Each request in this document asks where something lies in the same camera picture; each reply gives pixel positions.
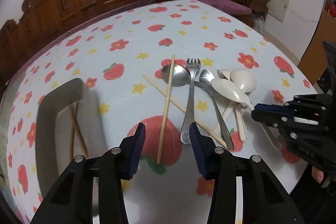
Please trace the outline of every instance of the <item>chopstick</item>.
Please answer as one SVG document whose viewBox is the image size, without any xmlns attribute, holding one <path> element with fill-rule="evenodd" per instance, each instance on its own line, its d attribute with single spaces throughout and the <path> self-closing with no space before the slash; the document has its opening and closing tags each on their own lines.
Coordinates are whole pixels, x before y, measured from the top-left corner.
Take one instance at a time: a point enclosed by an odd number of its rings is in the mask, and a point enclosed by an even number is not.
<svg viewBox="0 0 336 224">
<path fill-rule="evenodd" d="M 151 80 L 148 76 L 142 74 L 142 77 L 147 80 L 153 87 L 155 87 L 158 91 L 160 91 L 164 96 L 167 96 L 167 93 L 158 86 L 153 80 Z M 176 105 L 182 112 L 186 112 L 185 107 L 183 107 L 179 102 L 177 102 L 174 98 L 170 97 L 170 101 Z M 225 149 L 227 149 L 225 141 L 223 141 L 219 136 L 214 134 L 210 128 L 208 128 L 205 124 L 203 124 L 198 118 L 195 117 L 195 122 L 212 138 L 214 138 L 220 145 L 222 145 Z"/>
<path fill-rule="evenodd" d="M 164 135 L 165 135 L 165 128 L 166 128 L 166 122 L 167 122 L 167 116 L 168 116 L 168 108 L 169 108 L 169 101 L 170 101 L 171 82 L 172 82 L 172 79 L 173 79 L 174 62 L 175 62 L 175 54 L 173 54 L 172 57 L 171 57 L 171 65 L 170 65 L 170 71 L 169 71 L 167 96 L 166 96 L 165 108 L 163 110 L 163 118 L 162 118 L 162 124 L 161 124 L 160 139 L 159 139 L 159 148 L 158 148 L 158 151 L 157 151 L 157 161 L 156 161 L 156 164 L 160 164 L 160 161 L 161 161 L 162 148 L 163 148 L 163 138 L 164 138 Z"/>
<path fill-rule="evenodd" d="M 88 158 L 88 152 L 87 152 L 87 148 L 85 146 L 85 142 L 83 140 L 83 137 L 82 137 L 82 134 L 81 134 L 81 131 L 79 129 L 79 126 L 78 126 L 78 122 L 77 122 L 77 119 L 76 119 L 76 116 L 75 116 L 75 113 L 74 113 L 74 109 L 72 107 L 71 104 L 69 104 L 69 108 L 70 108 L 70 116 L 71 116 L 71 120 L 72 120 L 72 125 L 73 127 L 75 128 L 75 131 L 77 132 L 77 135 L 78 135 L 78 139 L 79 139 L 79 144 L 83 150 L 83 153 L 84 153 L 84 156 L 86 158 Z"/>
</svg>

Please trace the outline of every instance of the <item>finger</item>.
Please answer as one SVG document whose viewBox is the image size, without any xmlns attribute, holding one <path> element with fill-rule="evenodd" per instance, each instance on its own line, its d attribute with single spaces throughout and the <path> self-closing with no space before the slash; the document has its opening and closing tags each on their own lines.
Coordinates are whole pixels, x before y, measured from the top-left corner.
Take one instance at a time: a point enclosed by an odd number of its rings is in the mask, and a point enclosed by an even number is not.
<svg viewBox="0 0 336 224">
<path fill-rule="evenodd" d="M 323 181 L 323 172 L 314 166 L 311 170 L 311 175 L 318 183 L 321 183 Z"/>
</svg>

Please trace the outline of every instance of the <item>floral tablecloth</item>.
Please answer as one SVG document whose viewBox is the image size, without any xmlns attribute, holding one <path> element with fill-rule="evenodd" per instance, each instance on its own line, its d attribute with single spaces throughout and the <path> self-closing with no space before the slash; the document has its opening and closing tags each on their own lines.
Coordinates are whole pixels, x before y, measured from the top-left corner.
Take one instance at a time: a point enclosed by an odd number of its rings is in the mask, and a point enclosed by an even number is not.
<svg viewBox="0 0 336 224">
<path fill-rule="evenodd" d="M 166 89 L 160 69 L 184 66 L 199 58 L 202 68 L 247 68 L 257 80 L 253 104 L 282 104 L 297 94 L 315 90 L 304 75 L 266 38 L 215 8 L 196 0 L 177 0 L 129 10 L 101 20 L 58 43 L 26 71 L 17 92 L 9 124 L 8 175 L 17 214 L 29 223 L 42 196 L 36 174 L 35 134 L 38 106 L 45 95 L 79 77 L 99 95 L 107 147 L 118 146 L 146 124 L 146 143 L 138 172 L 123 183 L 130 223 L 206 223 L 213 181 L 198 173 L 191 146 L 179 141 L 184 114 L 170 105 L 161 165 L 157 144 L 165 98 L 141 76 L 145 73 Z M 172 97 L 187 104 L 188 86 L 173 87 Z M 216 123 L 210 97 L 195 90 L 195 115 L 209 128 Z M 287 191 L 298 182 L 306 163 L 286 149 L 275 151 L 258 123 L 244 112 L 248 141 L 241 143 L 232 115 L 227 126 L 235 155 L 260 155 Z M 236 221 L 241 221 L 242 194 L 238 187 Z"/>
</svg>

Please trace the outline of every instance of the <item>metal fork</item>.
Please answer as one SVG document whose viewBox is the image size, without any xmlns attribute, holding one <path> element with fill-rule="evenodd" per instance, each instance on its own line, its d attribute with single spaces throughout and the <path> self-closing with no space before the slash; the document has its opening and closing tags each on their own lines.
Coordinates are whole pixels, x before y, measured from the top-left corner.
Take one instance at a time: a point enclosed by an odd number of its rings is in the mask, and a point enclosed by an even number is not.
<svg viewBox="0 0 336 224">
<path fill-rule="evenodd" d="M 199 59 L 187 59 L 186 68 L 190 72 L 190 89 L 187 109 L 185 111 L 184 121 L 181 130 L 181 142 L 183 144 L 190 144 L 189 127 L 192 122 L 195 121 L 195 109 L 194 109 L 194 91 L 195 91 L 195 76 L 201 68 L 201 61 Z"/>
</svg>

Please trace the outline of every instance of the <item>electrical box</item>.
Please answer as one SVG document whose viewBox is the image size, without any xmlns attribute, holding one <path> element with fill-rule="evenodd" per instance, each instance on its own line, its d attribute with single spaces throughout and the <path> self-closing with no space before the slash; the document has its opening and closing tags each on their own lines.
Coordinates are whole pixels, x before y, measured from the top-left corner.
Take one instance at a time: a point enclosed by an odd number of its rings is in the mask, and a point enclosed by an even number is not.
<svg viewBox="0 0 336 224">
<path fill-rule="evenodd" d="M 290 0 L 270 0 L 267 3 L 268 13 L 274 16 L 277 20 L 283 22 Z"/>
</svg>

